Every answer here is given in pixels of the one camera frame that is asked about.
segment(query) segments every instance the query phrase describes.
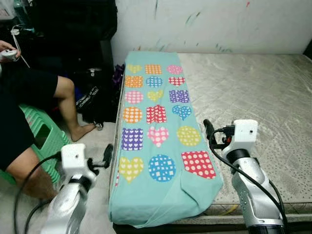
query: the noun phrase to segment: game controller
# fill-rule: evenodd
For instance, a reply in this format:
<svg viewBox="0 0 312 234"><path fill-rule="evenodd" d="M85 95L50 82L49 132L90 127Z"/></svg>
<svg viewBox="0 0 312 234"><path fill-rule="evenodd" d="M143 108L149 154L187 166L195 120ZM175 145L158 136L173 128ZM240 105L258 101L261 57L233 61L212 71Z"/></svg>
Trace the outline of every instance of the game controller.
<svg viewBox="0 0 312 234"><path fill-rule="evenodd" d="M3 50L1 53L0 53L0 60L2 58L6 58L6 59L9 59L9 60L16 60L16 55L18 54L18 51L17 50Z"/></svg>

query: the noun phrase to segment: cloth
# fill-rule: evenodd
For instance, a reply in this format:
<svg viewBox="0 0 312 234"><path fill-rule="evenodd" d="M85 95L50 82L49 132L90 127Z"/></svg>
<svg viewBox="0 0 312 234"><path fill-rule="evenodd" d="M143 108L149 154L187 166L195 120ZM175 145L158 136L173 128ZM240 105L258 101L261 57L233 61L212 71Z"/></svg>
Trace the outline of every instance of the cloth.
<svg viewBox="0 0 312 234"><path fill-rule="evenodd" d="M2 123L0 169L8 165L34 143L34 136L18 107L28 104L44 108L51 102L58 76L47 72L2 64L0 77L0 122Z"/></svg>
<svg viewBox="0 0 312 234"><path fill-rule="evenodd" d="M195 216L222 187L186 82L177 54L129 53L109 202L114 223L142 228Z"/></svg>

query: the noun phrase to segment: white wall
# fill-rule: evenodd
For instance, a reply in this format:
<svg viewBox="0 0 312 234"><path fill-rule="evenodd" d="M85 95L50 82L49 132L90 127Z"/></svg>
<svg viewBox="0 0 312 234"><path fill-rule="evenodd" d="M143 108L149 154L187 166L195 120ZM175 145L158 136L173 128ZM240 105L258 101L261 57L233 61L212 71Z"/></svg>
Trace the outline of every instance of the white wall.
<svg viewBox="0 0 312 234"><path fill-rule="evenodd" d="M114 63L132 50L302 53L312 0L116 0Z"/></svg>

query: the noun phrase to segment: green plastic stool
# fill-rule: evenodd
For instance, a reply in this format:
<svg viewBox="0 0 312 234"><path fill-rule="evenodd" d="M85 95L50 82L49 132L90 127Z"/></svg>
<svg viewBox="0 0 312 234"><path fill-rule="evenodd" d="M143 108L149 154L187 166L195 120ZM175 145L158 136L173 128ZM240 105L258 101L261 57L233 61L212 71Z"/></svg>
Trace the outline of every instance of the green plastic stool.
<svg viewBox="0 0 312 234"><path fill-rule="evenodd" d="M44 111L27 105L21 105L20 108L24 112L30 129L35 136L36 143L31 148L35 151L40 161L54 155L64 145L71 143L65 132L59 129ZM51 176L53 183L58 182L60 177L55 169L56 162L56 159L51 159L42 165L43 169ZM4 177L11 184L15 184L15 180L10 174L0 170L0 176Z"/></svg>

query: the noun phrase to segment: purple square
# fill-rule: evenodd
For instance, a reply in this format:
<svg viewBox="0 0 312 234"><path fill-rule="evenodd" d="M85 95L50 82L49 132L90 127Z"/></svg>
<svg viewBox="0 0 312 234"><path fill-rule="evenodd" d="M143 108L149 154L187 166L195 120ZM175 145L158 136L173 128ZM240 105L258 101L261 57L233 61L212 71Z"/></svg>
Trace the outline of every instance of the purple square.
<svg viewBox="0 0 312 234"><path fill-rule="evenodd" d="M190 101L189 93L187 90L170 90L169 91L170 101L187 103Z"/></svg>
<svg viewBox="0 0 312 234"><path fill-rule="evenodd" d="M143 148L143 129L122 129L121 148L128 151L141 150Z"/></svg>

